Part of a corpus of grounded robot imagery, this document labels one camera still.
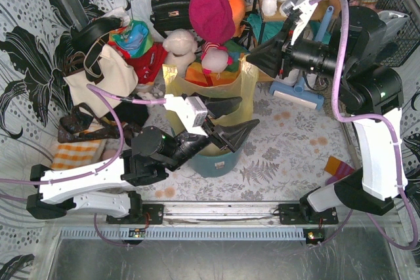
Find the red hat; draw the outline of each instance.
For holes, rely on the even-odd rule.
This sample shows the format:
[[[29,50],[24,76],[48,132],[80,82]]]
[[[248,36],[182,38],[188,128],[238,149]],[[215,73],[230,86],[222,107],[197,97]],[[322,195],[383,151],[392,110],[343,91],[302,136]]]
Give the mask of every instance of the red hat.
[[[190,21],[205,41],[224,43],[235,33],[229,0],[191,0]]]

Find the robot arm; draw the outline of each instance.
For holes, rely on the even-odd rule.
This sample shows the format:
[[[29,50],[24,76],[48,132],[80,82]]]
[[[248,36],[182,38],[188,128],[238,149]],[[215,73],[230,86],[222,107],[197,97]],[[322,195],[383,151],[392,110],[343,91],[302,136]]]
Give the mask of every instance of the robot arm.
[[[124,151],[106,169],[78,180],[40,185],[35,195],[28,197],[26,208],[37,219],[65,216],[68,212],[107,214],[110,223],[133,224],[141,222],[143,206],[140,195],[134,191],[121,193],[97,192],[109,188],[132,190],[135,186],[150,185],[168,177],[166,169],[179,169],[187,160],[210,143],[218,148],[235,152],[259,120],[246,121],[235,126],[214,126],[210,118],[217,119],[234,111],[241,102],[235,98],[207,98],[166,95],[165,108],[177,113],[186,130],[176,136],[157,127],[145,127],[132,139],[131,150]],[[36,165],[31,180],[49,181],[69,178],[96,170],[106,161],[71,170],[50,170]]]
[[[287,77],[292,68],[324,77],[333,77],[340,38],[340,21],[329,45],[303,39],[301,32],[314,7],[299,0],[289,10],[281,31],[271,40],[251,51],[247,61],[275,78]],[[339,99],[351,115],[376,113],[384,115],[399,132],[402,107],[402,82],[391,68],[380,66],[377,59],[386,25],[366,7],[350,7],[350,26],[345,67]],[[362,152],[363,167],[343,180],[316,189],[300,200],[300,211],[306,221],[319,212],[346,205],[372,214],[383,215],[393,207],[398,195],[394,146],[383,122],[362,119],[354,122]],[[403,176],[403,185],[407,180]]]

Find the yellow plastic bag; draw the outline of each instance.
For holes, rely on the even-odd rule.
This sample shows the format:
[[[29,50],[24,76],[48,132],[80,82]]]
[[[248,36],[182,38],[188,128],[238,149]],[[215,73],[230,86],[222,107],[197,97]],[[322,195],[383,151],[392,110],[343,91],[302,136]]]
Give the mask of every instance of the yellow plastic bag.
[[[253,98],[255,85],[258,80],[258,68],[246,61],[246,56],[241,59],[241,73],[238,78],[229,85],[219,85],[217,87],[201,87],[177,76],[177,67],[163,65],[163,78],[165,79],[166,93],[180,96],[182,93],[191,95],[194,92],[211,98],[230,98],[233,96],[241,96],[242,102],[239,108],[219,119],[213,120],[215,125],[231,126],[249,121],[253,114]],[[171,123],[175,134],[180,133],[185,128],[176,113],[167,112],[167,118]],[[215,145],[211,144],[200,152],[201,155],[216,156],[222,155],[227,151],[221,151]]]

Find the blue bucket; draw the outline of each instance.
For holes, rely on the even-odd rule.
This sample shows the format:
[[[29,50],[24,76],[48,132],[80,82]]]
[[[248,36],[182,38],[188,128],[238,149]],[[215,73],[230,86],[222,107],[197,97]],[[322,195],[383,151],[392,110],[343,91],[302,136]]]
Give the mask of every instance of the blue bucket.
[[[188,163],[202,177],[219,177],[228,174],[238,164],[244,144],[245,142],[237,152],[228,152],[216,157],[197,154]]]

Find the floral tablecloth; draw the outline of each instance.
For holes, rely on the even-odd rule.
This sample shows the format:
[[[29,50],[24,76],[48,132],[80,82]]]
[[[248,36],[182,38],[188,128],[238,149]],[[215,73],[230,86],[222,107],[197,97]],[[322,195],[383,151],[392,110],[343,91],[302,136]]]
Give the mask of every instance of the floral tablecloth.
[[[232,172],[203,178],[186,163],[168,179],[137,188],[143,200],[297,200],[331,176],[324,172],[330,155],[352,164],[337,121],[323,110],[275,98],[269,87],[270,83],[257,84],[253,117],[261,122]],[[164,88],[163,80],[158,79],[153,92]],[[170,130],[163,106],[150,108],[147,125]]]

